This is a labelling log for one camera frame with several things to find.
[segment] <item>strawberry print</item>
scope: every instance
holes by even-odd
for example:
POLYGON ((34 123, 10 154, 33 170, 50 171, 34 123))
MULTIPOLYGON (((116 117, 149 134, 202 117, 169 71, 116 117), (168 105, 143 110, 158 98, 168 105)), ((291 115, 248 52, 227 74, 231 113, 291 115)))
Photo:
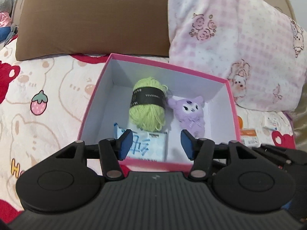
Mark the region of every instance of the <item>strawberry print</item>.
POLYGON ((47 108, 48 97, 44 94, 44 91, 41 90, 36 94, 31 101, 31 112, 39 116, 44 113, 47 108))

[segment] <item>ribbed black surface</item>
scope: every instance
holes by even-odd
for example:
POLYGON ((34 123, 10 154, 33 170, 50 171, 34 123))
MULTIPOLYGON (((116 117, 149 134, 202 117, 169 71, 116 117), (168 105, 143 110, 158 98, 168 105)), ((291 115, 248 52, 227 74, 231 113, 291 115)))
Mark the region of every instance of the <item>ribbed black surface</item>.
POLYGON ((61 215, 22 213, 12 230, 290 230, 301 224, 286 211, 237 212, 214 198, 204 183, 182 173, 130 172, 108 182, 88 205, 61 215))

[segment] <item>metal screw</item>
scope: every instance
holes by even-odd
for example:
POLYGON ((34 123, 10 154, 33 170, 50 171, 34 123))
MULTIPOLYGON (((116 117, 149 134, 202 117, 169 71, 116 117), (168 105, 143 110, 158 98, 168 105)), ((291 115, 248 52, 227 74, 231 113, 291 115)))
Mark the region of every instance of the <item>metal screw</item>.
POLYGON ((203 170, 193 170, 191 172, 191 176, 195 177, 195 178, 203 178, 206 176, 206 172, 203 170))
POLYGON ((110 170, 110 171, 107 172, 106 175, 110 178, 118 178, 122 175, 122 172, 120 172, 118 170, 110 170))

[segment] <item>pink box rim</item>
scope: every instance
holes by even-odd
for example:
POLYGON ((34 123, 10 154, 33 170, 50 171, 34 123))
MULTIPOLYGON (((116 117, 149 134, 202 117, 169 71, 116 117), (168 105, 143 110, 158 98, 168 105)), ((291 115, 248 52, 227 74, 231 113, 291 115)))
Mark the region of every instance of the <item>pink box rim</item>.
MULTIPOLYGON (((89 113, 89 109, 90 109, 92 102, 93 102, 93 98, 95 97, 95 94, 96 94, 96 91, 97 91, 97 88, 98 88, 98 84, 100 83, 101 78, 102 78, 108 64, 110 63, 110 61, 112 59, 119 60, 119 61, 134 62, 134 63, 138 63, 138 64, 143 64, 143 65, 148 65, 148 66, 153 66, 153 67, 159 67, 159 68, 164 68, 164 69, 169 69, 169 70, 172 70, 172 71, 187 73, 187 74, 190 74, 190 75, 193 75, 193 76, 198 76, 198 77, 210 79, 210 80, 225 84, 226 88, 227 88, 228 96, 229 96, 232 115, 233 115, 236 140, 240 141, 240 127, 239 127, 239 122, 238 122, 238 117, 237 117, 237 111, 236 111, 236 108, 235 108, 235 103, 234 103, 234 100, 233 100, 229 81, 227 79, 223 79, 223 78, 216 77, 216 76, 213 76, 213 75, 210 75, 210 74, 207 74, 207 73, 202 73, 202 72, 199 72, 199 71, 194 71, 194 70, 191 70, 191 69, 187 69, 185 67, 179 67, 179 66, 175 66, 175 65, 172 65, 172 64, 168 64, 168 63, 153 61, 153 60, 144 59, 144 58, 141 58, 141 57, 122 55, 122 54, 117 54, 117 53, 110 54, 110 56, 108 57, 108 60, 106 61, 105 66, 103 67, 103 69, 102 69, 102 71, 99 75, 99 78, 97 80, 97 83, 96 83, 94 91, 93 91, 93 94, 92 94, 92 96, 89 100, 89 103, 87 105, 87 109, 86 109, 84 116, 83 116, 82 124, 80 126, 80 130, 79 130, 79 134, 78 134, 78 140, 80 140, 80 138, 81 138, 83 128, 84 128, 85 119, 87 118, 87 115, 89 113)), ((191 169, 191 164, 152 162, 152 161, 132 159, 132 158, 126 158, 124 161, 121 161, 120 163, 127 165, 127 166, 153 168, 153 169, 159 169, 159 170, 162 169, 162 170, 167 170, 167 171, 188 172, 191 169)))

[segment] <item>open box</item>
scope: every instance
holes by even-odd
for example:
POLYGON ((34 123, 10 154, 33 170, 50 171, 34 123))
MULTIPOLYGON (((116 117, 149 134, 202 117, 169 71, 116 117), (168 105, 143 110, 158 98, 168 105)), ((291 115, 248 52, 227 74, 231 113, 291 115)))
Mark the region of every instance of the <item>open box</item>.
MULTIPOLYGON (((219 144, 230 140, 240 141, 240 131, 234 100, 227 80, 183 67, 148 59, 111 54, 97 81, 82 125, 79 140, 85 144, 97 144, 114 137, 114 123, 125 129, 136 130, 129 122, 129 107, 133 87, 143 78, 154 77, 169 90, 167 97, 195 98, 205 101, 205 138, 219 144)), ((189 171, 192 165, 180 142, 181 128, 173 111, 166 109, 168 132, 165 162, 152 162, 126 158, 121 164, 132 170, 189 171)), ((88 160, 88 167, 101 174, 98 160, 88 160)))

